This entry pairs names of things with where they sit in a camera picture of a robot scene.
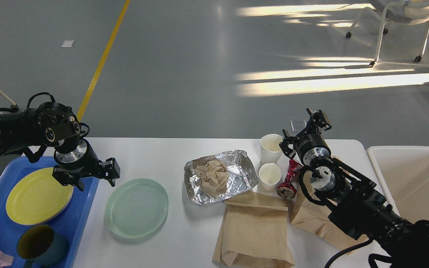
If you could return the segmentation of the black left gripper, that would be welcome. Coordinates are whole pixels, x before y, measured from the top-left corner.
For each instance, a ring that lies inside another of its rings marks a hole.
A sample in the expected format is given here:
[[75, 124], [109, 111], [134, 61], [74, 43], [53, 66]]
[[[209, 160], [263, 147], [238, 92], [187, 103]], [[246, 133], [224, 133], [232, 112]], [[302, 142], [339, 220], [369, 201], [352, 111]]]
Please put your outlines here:
[[60, 185], [71, 185], [81, 192], [85, 190], [81, 178], [88, 175], [95, 174], [96, 178], [108, 181], [111, 187], [115, 187], [116, 180], [120, 178], [120, 166], [116, 158], [101, 162], [84, 138], [79, 139], [73, 151], [68, 151], [65, 146], [55, 147], [54, 159], [57, 165], [53, 168], [52, 177]]

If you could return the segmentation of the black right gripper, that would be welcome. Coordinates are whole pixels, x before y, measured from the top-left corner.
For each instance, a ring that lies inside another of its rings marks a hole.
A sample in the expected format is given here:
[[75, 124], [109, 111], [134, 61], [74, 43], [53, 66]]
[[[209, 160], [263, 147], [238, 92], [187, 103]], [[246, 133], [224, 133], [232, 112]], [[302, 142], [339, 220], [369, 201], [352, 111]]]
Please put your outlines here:
[[298, 154], [303, 165], [311, 166], [312, 161], [319, 157], [331, 157], [331, 150], [323, 139], [322, 133], [332, 129], [332, 123], [322, 110], [312, 111], [307, 108], [306, 111], [309, 119], [301, 134], [291, 136], [286, 129], [283, 129], [284, 137], [279, 147], [287, 158], [294, 159]]

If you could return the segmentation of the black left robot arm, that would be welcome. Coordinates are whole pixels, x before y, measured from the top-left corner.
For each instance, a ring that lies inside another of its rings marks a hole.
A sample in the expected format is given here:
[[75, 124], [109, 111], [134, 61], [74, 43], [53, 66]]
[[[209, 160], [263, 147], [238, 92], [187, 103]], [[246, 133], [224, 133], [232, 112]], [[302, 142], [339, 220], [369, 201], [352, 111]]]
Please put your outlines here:
[[104, 161], [97, 157], [86, 136], [90, 127], [78, 120], [69, 106], [49, 102], [26, 109], [0, 108], [0, 156], [15, 151], [25, 154], [31, 163], [38, 162], [49, 147], [54, 148], [52, 176], [61, 185], [75, 186], [83, 191], [82, 178], [98, 178], [115, 186], [120, 177], [120, 166], [115, 158]]

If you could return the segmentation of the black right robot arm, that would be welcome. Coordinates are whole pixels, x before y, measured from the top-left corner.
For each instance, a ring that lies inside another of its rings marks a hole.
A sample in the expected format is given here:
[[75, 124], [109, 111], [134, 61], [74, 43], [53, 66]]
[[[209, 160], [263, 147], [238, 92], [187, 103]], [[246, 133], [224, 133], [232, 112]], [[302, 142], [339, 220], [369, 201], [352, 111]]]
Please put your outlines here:
[[309, 119], [295, 136], [283, 130], [279, 146], [289, 159], [298, 156], [302, 168], [298, 183], [303, 196], [311, 203], [330, 210], [330, 222], [347, 236], [368, 240], [332, 256], [325, 264], [329, 268], [344, 254], [376, 241], [387, 255], [370, 254], [368, 264], [377, 261], [392, 268], [429, 268], [429, 220], [415, 223], [400, 217], [386, 197], [378, 192], [376, 183], [331, 156], [331, 150], [321, 133], [332, 125], [322, 110], [307, 109]]

